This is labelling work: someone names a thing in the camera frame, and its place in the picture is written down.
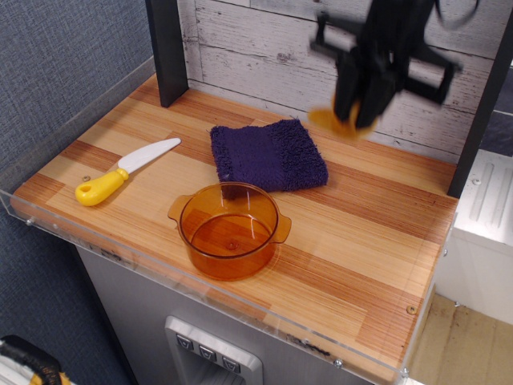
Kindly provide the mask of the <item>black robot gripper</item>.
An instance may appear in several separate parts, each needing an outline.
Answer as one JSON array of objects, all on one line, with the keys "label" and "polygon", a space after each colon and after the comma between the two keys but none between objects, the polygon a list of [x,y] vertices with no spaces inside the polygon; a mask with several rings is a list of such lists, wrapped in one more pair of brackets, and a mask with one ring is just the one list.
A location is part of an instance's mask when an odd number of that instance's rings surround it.
[{"label": "black robot gripper", "polygon": [[[429,101],[445,101],[459,64],[433,51],[424,39],[426,24],[436,1],[372,1],[366,19],[358,21],[340,14],[317,14],[317,33],[311,48],[336,60],[337,84],[334,113],[349,120],[352,107],[359,104],[353,118],[357,129],[370,128],[383,114],[395,94],[413,92]],[[332,26],[356,38],[345,50],[325,39]],[[417,59],[443,69],[438,86],[409,76],[410,60]]]}]

